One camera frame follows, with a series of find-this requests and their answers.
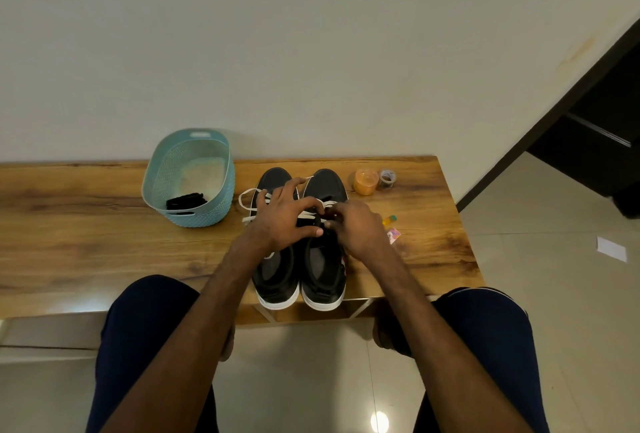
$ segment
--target wooden table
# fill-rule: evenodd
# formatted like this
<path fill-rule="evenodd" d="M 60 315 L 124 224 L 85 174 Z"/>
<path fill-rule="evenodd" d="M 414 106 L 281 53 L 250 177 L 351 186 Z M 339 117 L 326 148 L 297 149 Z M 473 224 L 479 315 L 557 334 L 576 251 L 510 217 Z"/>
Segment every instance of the wooden table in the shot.
<path fill-rule="evenodd" d="M 331 168 L 350 199 L 382 216 L 395 214 L 402 236 L 393 244 L 428 294 L 484 281 L 434 156 L 331 160 L 239 160 L 229 214 L 219 224 L 178 227 L 143 202 L 147 162 L 0 165 L 0 318 L 104 311 L 140 277 L 164 274 L 199 290 L 238 235 L 246 211 L 237 195 L 268 168 L 293 176 Z M 359 167 L 389 168 L 389 190 L 361 197 L 351 189 Z M 265 313 L 250 283 L 238 324 L 348 318 L 382 296 L 369 271 L 351 260 L 345 301 L 316 312 L 300 296 L 292 307 Z"/>

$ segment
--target blue plastic basket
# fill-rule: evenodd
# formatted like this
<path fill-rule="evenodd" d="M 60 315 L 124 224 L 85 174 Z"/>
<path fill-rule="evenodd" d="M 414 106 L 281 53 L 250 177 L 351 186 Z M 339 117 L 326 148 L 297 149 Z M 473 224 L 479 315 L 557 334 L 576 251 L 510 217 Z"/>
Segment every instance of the blue plastic basket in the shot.
<path fill-rule="evenodd" d="M 202 157 L 221 157 L 226 161 L 225 180 L 220 192 L 209 202 L 193 209 L 166 209 L 182 170 L 188 162 Z M 142 198 L 149 207 L 182 227 L 211 226 L 227 215 L 234 198 L 236 168 L 229 142 L 216 130 L 188 128 L 165 137 L 156 147 L 142 182 Z"/>

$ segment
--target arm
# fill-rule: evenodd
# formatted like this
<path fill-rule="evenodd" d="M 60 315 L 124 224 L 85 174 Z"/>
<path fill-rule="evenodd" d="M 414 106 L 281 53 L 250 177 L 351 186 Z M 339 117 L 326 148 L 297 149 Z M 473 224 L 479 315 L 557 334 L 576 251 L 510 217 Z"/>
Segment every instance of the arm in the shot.
<path fill-rule="evenodd" d="M 260 193 L 256 218 L 231 244 L 199 298 L 105 423 L 102 433 L 194 431 L 254 269 L 271 251 L 322 234 L 318 227 L 296 227 L 298 214 L 304 209 L 316 207 L 323 212 L 322 204 L 313 197 L 293 200 L 294 187 L 304 181 L 293 179 L 276 189 L 268 205 L 266 191 Z"/>
<path fill-rule="evenodd" d="M 370 269 L 400 322 L 444 432 L 532 433 L 480 362 L 425 297 L 391 248 L 379 214 L 360 201 L 336 204 L 328 221 L 349 253 Z"/>

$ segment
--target person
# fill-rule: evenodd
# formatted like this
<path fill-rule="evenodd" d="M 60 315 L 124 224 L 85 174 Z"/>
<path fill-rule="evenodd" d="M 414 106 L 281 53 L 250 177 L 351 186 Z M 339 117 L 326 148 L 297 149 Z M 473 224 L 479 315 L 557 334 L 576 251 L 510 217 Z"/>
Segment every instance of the person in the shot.
<path fill-rule="evenodd" d="M 116 299 L 102 331 L 86 431 L 218 431 L 211 383 L 232 347 L 240 300 L 264 256 L 325 232 L 296 226 L 298 214 L 313 207 L 388 300 L 376 343 L 415 359 L 426 390 L 415 431 L 548 432 L 526 312 L 487 288 L 457 289 L 430 303 L 378 214 L 361 201 L 327 209 L 313 197 L 295 201 L 302 182 L 288 181 L 269 204 L 260 193 L 256 218 L 199 294 L 153 275 Z"/>

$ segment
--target leg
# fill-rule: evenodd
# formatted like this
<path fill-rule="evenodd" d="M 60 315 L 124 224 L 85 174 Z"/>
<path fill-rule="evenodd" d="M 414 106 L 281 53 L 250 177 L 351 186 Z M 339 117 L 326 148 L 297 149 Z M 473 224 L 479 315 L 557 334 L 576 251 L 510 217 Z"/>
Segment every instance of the leg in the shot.
<path fill-rule="evenodd" d="M 536 433 L 548 433 L 529 317 L 502 292 L 458 288 L 433 303 Z M 395 316 L 376 318 L 376 342 L 411 356 Z M 440 431 L 425 393 L 414 432 Z"/>
<path fill-rule="evenodd" d="M 87 433 L 100 431 L 197 298 L 198 292 L 188 285 L 153 275 L 133 283 L 116 299 L 102 329 Z M 212 388 L 196 431 L 218 431 Z"/>

